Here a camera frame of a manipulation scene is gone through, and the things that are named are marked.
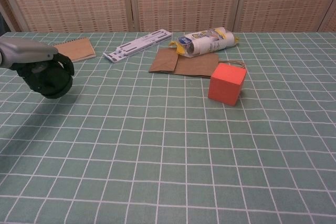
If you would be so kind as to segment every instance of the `table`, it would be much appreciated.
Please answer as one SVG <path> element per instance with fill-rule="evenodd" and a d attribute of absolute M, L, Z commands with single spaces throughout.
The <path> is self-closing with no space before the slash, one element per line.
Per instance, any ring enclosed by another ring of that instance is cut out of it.
<path fill-rule="evenodd" d="M 5 34 L 89 37 L 97 57 L 57 100 L 0 69 L 1 223 L 336 222 L 335 33 L 237 34 L 218 52 L 247 65 L 235 107 L 148 73 L 169 41 L 102 56 L 145 34 Z"/>

